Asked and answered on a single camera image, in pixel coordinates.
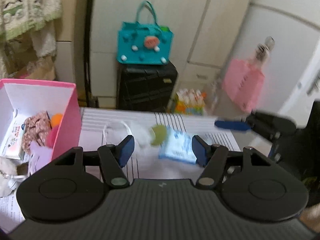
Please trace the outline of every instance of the teal bag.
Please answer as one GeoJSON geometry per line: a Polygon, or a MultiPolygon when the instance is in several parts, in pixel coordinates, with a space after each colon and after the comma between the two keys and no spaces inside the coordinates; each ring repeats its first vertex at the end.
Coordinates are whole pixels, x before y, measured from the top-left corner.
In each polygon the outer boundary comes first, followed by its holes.
{"type": "Polygon", "coordinates": [[[117,60],[123,64],[165,65],[169,62],[173,33],[159,26],[156,12],[148,1],[143,1],[137,11],[136,22],[123,22],[118,32],[117,60]],[[140,24],[139,14],[147,5],[154,24],[140,24]]]}

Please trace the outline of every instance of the white wardrobe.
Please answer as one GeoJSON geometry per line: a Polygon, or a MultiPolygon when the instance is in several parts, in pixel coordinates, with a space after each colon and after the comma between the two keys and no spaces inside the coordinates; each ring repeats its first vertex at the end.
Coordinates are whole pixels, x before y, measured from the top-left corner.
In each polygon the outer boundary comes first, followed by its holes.
{"type": "MultiPolygon", "coordinates": [[[[117,33],[134,21],[143,0],[94,0],[91,32],[91,89],[100,107],[116,105],[117,33]]],[[[178,70],[176,88],[201,89],[228,59],[250,0],[149,0],[160,25],[174,33],[170,61],[178,70]]],[[[152,19],[143,10],[141,22],[152,19]]]]}

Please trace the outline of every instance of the cardboard box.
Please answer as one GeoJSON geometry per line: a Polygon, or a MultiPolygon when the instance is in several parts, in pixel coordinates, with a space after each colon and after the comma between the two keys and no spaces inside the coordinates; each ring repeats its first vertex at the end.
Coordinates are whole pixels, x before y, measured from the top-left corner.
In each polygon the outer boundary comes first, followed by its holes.
{"type": "Polygon", "coordinates": [[[33,116],[47,111],[49,117],[63,113],[51,160],[78,146],[81,116],[76,85],[66,82],[1,79],[0,80],[0,143],[9,128],[13,111],[33,116]]]}

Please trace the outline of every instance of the pink bag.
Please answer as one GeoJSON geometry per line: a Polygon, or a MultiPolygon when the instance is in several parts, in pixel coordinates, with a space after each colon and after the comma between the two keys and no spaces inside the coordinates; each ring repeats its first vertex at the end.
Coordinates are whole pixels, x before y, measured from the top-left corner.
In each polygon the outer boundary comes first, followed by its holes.
{"type": "Polygon", "coordinates": [[[222,88],[242,111],[251,112],[255,108],[264,75],[260,68],[248,61],[233,59],[222,83],[222,88]]]}

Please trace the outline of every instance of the drawer handle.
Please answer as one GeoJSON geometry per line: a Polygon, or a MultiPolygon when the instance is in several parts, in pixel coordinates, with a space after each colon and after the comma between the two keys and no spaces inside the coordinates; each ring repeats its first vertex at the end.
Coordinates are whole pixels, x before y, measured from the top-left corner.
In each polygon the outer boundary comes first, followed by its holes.
{"type": "Polygon", "coordinates": [[[196,74],[197,78],[207,80],[208,76],[196,74]]]}

